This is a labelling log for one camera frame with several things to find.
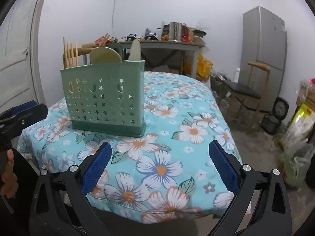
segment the white door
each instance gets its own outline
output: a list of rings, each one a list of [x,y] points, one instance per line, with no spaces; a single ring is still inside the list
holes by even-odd
[[[0,113],[37,100],[30,39],[37,0],[16,0],[0,26]]]

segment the refrigerator sticker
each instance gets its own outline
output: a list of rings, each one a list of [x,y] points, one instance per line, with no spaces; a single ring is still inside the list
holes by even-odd
[[[284,22],[281,23],[281,26],[282,26],[282,31],[285,32],[285,26],[284,26]]]

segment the floral tablecloth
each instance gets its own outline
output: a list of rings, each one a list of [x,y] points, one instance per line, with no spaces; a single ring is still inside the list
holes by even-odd
[[[75,130],[65,99],[45,120],[23,130],[22,155],[40,170],[65,171],[107,141],[112,158],[90,203],[141,223],[222,215],[234,194],[214,164],[208,145],[216,139],[241,158],[229,127],[203,83],[181,75],[144,73],[145,134],[141,138]]]

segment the human hand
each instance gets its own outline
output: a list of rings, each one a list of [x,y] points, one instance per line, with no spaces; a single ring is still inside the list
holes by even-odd
[[[15,198],[15,194],[18,190],[17,177],[13,173],[14,166],[14,154],[10,149],[7,151],[7,164],[5,165],[4,172],[1,174],[1,180],[4,185],[1,187],[1,194],[7,196],[7,198]]]

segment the metal canister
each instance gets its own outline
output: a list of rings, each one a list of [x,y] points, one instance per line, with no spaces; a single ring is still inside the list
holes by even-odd
[[[170,41],[182,41],[182,23],[171,22],[170,23]]]

